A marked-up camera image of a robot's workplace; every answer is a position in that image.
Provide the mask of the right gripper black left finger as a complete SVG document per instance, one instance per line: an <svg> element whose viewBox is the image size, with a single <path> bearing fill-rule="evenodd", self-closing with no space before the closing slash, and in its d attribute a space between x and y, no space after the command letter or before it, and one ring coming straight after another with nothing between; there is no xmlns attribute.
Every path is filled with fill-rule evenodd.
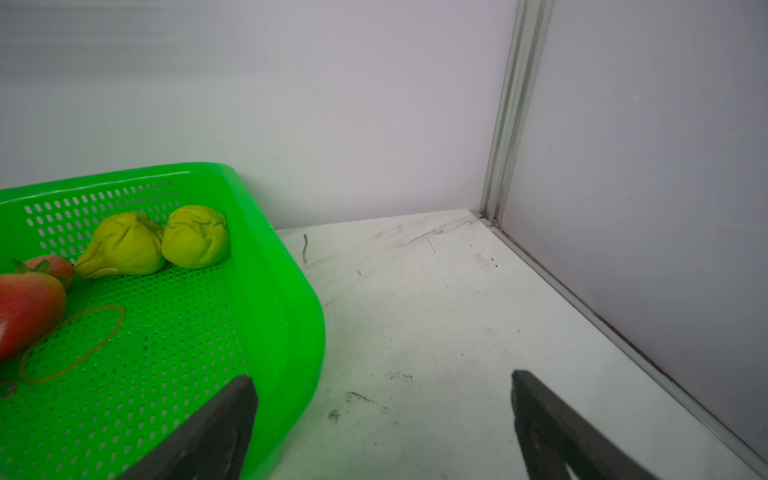
<svg viewBox="0 0 768 480"><path fill-rule="evenodd" d="M120 477L240 478L258 403L252 379L246 375L235 377Z"/></svg>

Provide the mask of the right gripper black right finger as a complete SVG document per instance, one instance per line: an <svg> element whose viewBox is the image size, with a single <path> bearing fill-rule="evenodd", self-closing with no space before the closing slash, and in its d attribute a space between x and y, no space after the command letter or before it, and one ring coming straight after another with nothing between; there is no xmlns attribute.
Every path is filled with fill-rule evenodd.
<svg viewBox="0 0 768 480"><path fill-rule="evenodd" d="M512 375L515 431L531 479L655 477L527 370Z"/></svg>

